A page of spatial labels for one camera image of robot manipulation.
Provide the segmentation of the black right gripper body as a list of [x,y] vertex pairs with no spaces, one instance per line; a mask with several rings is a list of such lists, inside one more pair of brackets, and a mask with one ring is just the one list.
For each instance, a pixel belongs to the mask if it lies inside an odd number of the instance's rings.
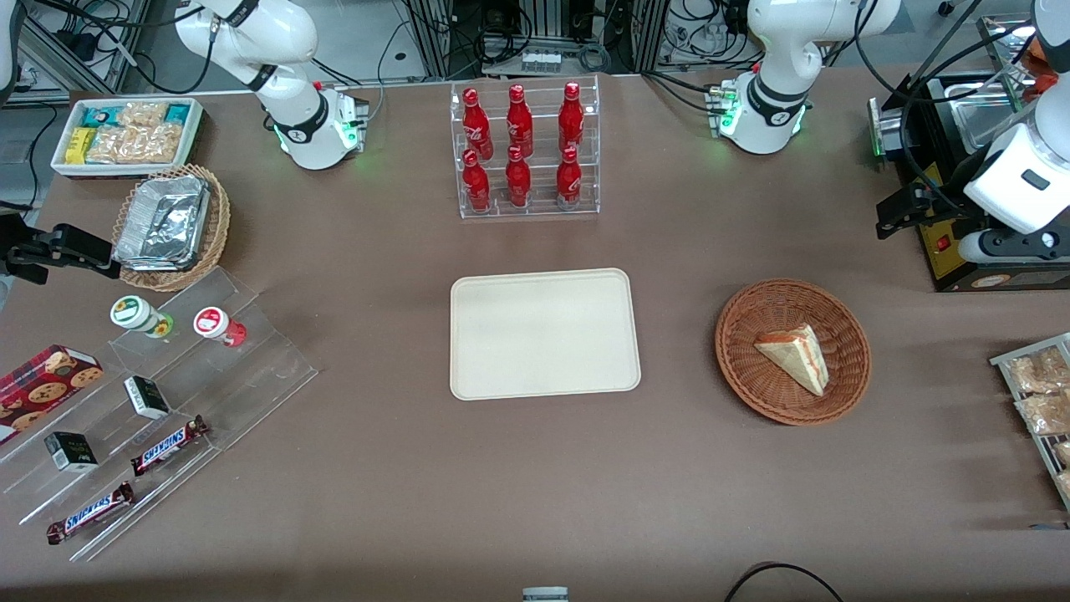
[[24,222],[19,214],[3,214],[1,216],[1,274],[4,277],[4,256],[20,254],[22,245],[35,243],[39,230]]

